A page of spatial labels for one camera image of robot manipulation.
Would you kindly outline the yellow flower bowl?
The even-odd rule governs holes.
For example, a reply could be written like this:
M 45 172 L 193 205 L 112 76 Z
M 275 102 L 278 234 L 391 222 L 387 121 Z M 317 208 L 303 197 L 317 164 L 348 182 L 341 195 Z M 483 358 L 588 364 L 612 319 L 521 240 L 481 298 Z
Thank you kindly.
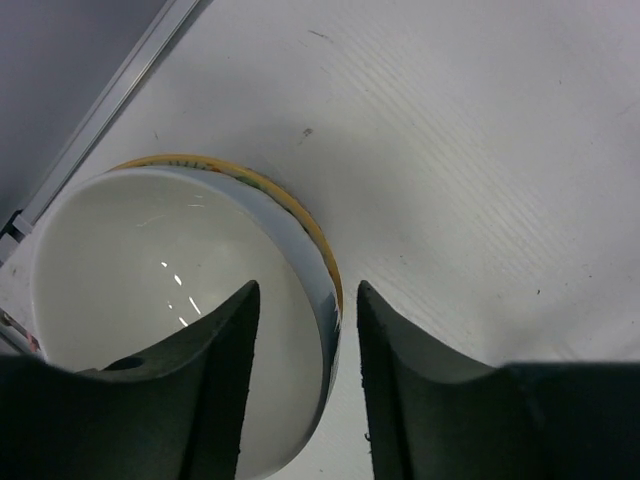
M 337 331 L 341 330 L 344 312 L 344 291 L 336 258 L 320 225 L 295 196 L 263 173 L 236 163 L 201 155 L 160 154 L 146 156 L 116 165 L 109 169 L 109 172 L 146 166 L 181 167 L 221 173 L 263 192 L 278 203 L 300 223 L 323 258 L 336 290 L 338 307 Z

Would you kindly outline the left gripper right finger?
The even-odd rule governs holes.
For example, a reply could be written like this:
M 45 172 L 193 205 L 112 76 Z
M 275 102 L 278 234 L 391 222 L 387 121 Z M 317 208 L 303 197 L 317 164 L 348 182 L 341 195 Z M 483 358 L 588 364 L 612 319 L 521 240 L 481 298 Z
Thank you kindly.
M 357 328 L 378 479 L 635 479 L 635 362 L 491 367 L 362 282 Z

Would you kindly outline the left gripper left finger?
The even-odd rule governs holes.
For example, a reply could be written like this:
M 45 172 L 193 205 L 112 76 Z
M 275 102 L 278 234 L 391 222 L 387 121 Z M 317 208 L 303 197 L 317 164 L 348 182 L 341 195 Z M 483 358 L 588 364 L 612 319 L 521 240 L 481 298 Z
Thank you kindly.
M 231 479 L 260 310 L 249 282 L 213 312 L 104 370 L 1 359 L 5 479 Z

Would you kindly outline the light blue white bowl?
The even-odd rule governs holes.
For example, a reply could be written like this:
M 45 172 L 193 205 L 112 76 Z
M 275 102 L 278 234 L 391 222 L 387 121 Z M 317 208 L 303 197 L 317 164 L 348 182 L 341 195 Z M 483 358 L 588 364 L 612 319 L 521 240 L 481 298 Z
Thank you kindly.
M 71 371 L 149 347 L 256 282 L 236 475 L 266 478 L 305 447 L 333 386 L 338 307 L 318 248 L 278 203 L 221 173 L 129 168 L 67 191 L 36 236 L 35 334 L 45 358 Z

